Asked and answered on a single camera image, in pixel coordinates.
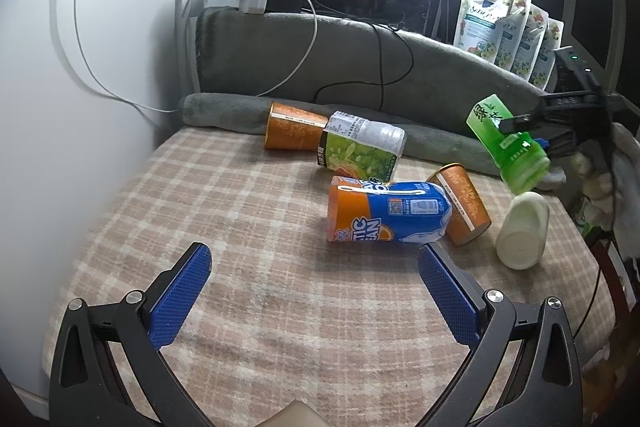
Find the gloved right hand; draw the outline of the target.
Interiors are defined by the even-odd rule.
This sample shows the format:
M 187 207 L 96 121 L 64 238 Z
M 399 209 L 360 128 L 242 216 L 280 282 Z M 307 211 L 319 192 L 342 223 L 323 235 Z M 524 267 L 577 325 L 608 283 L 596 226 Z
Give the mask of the gloved right hand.
M 594 161 L 577 152 L 572 164 L 582 182 L 582 194 L 591 202 L 591 220 L 613 231 L 620 253 L 638 258 L 639 250 L 639 142 L 622 124 L 612 124 L 612 170 L 599 171 Z

